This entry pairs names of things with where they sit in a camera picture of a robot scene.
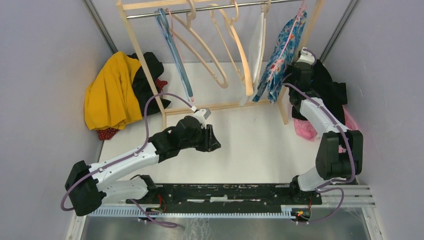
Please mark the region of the wooden hanger front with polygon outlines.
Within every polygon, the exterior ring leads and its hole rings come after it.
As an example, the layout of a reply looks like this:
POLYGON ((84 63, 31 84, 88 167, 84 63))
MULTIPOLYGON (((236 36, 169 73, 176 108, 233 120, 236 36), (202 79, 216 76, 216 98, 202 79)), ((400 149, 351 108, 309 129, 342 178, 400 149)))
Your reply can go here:
POLYGON ((235 0, 230 0, 229 3, 231 5, 233 5, 233 8, 235 8, 235 17, 230 18, 228 16, 228 14, 222 8, 219 8, 219 9, 214 8, 214 9, 209 11, 209 14, 210 14, 210 18, 211 18, 211 20, 212 20, 212 22, 213 22, 213 24, 214 24, 214 26, 217 30, 217 33, 220 36, 222 43, 223 43, 223 45, 224 45, 224 47, 227 51, 227 54, 229 56, 231 63, 233 64, 237 74, 239 75, 240 80, 244 82, 245 95, 247 97, 250 97, 254 92, 252 74, 251 74, 251 70, 249 68, 248 59, 247 59, 246 53, 244 51, 243 45, 241 43, 241 40, 240 40, 240 38, 237 34, 235 27, 234 27, 234 23, 236 23, 239 20, 239 16, 240 16, 239 7, 238 7, 238 4, 235 0), (233 57, 232 57, 230 50, 229 50, 229 48, 226 44, 226 41, 224 40, 223 35, 222 35, 222 33, 221 33, 221 31, 218 27, 217 21, 215 19, 215 10, 218 10, 221 13, 222 18, 223 18, 224 23, 225 23, 225 27, 228 31, 228 34, 230 35, 230 37, 232 38, 232 40, 235 42, 235 44, 237 46, 237 50, 238 50, 240 60, 241 60, 241 64, 242 64, 242 68, 243 68, 243 74, 236 67, 235 61, 233 60, 233 57))

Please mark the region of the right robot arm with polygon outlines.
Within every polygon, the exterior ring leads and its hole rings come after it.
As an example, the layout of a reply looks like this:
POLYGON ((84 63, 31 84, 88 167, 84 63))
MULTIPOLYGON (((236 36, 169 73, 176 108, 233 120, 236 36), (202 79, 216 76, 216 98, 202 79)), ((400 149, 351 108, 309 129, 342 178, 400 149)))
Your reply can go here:
POLYGON ((351 183, 362 170, 363 135, 342 124, 325 106, 323 99, 311 88, 314 68, 311 63, 296 62, 288 80, 289 102, 305 117, 320 137, 315 166, 296 176, 295 187, 289 189, 289 199, 302 204, 309 192, 336 183, 351 183))

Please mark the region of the blue floral skirt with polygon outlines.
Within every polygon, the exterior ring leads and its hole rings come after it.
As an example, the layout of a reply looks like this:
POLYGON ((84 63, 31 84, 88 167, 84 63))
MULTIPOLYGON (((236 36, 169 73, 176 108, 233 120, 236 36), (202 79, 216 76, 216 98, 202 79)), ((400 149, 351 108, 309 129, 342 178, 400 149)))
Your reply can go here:
POLYGON ((287 68, 295 58, 304 31, 308 14, 302 9, 290 19, 280 31, 271 57, 259 80, 257 92, 252 98, 258 102, 267 92, 267 99, 274 104, 278 100, 285 77, 288 75, 287 68))

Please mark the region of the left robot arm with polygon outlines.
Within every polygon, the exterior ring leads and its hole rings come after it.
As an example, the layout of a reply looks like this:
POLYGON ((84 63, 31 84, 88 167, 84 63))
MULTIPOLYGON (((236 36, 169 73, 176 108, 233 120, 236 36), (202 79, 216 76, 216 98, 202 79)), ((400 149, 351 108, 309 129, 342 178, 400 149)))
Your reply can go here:
POLYGON ((221 148, 211 124, 198 117, 185 116, 175 126, 165 128, 146 139, 135 149, 107 161, 87 164, 76 162, 65 182, 66 193, 60 207, 86 216, 107 201, 141 199, 149 204, 156 200, 158 191, 148 181, 121 178, 151 165, 176 157, 180 151, 195 149, 210 153, 221 148))

